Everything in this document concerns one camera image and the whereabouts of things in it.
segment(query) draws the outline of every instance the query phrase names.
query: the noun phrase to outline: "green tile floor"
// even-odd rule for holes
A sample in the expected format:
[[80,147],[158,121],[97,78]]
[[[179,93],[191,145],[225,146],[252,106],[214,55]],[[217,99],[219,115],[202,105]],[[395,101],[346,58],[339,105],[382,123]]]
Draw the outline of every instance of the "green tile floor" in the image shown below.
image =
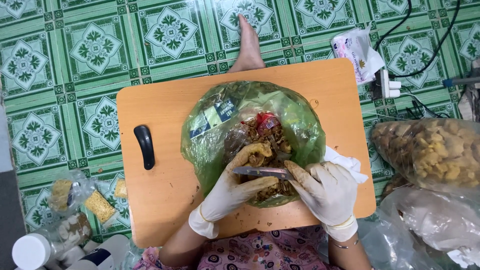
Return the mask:
[[[461,1],[435,62],[401,79],[432,110],[457,118],[460,90],[441,81],[465,76],[480,56],[480,0]],[[380,47],[392,73],[430,59],[456,4],[412,3],[411,17]],[[407,0],[0,0],[2,95],[28,230],[55,219],[46,204],[54,175],[80,168],[121,213],[106,230],[83,209],[95,240],[130,235],[128,202],[112,195],[123,177],[116,94],[228,71],[240,46],[237,13],[249,15],[263,59],[276,66],[333,58],[330,39],[367,23],[375,43],[407,9]],[[372,102],[368,86],[358,93],[363,112],[405,118],[411,107],[411,97]],[[364,116],[368,137],[381,117]],[[366,143],[378,197],[393,171]]]

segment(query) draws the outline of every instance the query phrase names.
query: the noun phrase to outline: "white glove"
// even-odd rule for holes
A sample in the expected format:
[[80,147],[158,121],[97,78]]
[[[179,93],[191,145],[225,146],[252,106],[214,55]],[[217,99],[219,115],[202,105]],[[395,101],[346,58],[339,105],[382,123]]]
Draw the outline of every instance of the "white glove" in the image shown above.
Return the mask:
[[285,166],[296,179],[290,183],[325,231],[340,242],[350,239],[358,229],[353,215],[358,184],[352,175],[329,161],[307,165],[305,170],[289,160]]
[[252,198],[257,192],[278,183],[274,176],[261,177],[246,183],[240,183],[240,176],[233,169],[243,166],[249,156],[260,153],[266,157],[272,155],[268,145],[256,143],[247,145],[233,158],[205,200],[190,213],[188,224],[196,233],[214,239],[218,236],[215,221],[222,219],[242,203]]

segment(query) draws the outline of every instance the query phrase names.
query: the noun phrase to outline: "gloved hand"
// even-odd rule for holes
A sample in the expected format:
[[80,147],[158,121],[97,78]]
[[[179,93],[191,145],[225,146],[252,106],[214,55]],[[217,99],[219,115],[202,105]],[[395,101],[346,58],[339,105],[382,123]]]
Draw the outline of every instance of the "gloved hand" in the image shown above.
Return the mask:
[[285,166],[296,179],[290,183],[322,222],[325,231],[340,242],[350,239],[358,229],[353,215],[358,184],[352,175],[341,165],[329,161],[302,169],[286,160]]
[[272,155],[268,145],[256,143],[247,145],[233,158],[220,175],[217,183],[205,200],[190,213],[188,224],[198,234],[210,239],[218,236],[215,221],[237,209],[242,203],[252,198],[257,192],[278,183],[274,176],[261,177],[246,183],[240,183],[240,176],[233,169],[243,166],[249,156],[260,153],[266,157]]

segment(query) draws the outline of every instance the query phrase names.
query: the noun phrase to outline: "knife blade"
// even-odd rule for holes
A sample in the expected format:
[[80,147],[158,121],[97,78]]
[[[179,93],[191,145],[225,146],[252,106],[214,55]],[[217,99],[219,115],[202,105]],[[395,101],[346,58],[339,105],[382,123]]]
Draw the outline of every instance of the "knife blade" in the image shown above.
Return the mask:
[[295,180],[293,175],[287,169],[277,169],[270,167],[252,167],[252,166],[242,166],[236,167],[233,169],[234,173],[237,174],[247,174],[255,176],[276,176],[278,179],[287,179]]

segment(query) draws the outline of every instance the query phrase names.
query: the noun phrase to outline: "orange wooden board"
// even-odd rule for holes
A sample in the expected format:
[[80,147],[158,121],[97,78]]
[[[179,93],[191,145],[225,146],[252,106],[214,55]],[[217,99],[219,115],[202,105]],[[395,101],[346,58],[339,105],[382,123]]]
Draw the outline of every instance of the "orange wooden board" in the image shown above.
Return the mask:
[[[358,188],[356,217],[367,217],[375,211],[360,101],[349,60],[313,61],[130,86],[117,94],[117,106],[132,234],[139,247],[162,246],[203,200],[193,165],[180,154],[181,126],[208,89],[237,80],[272,82],[311,101],[325,131],[327,145],[344,156],[360,160],[361,172],[369,177]],[[141,124],[149,127],[154,144],[155,166],[149,171],[144,169],[142,153],[133,134],[133,128]],[[244,205],[219,221],[219,237],[318,223],[301,201],[267,209]]]

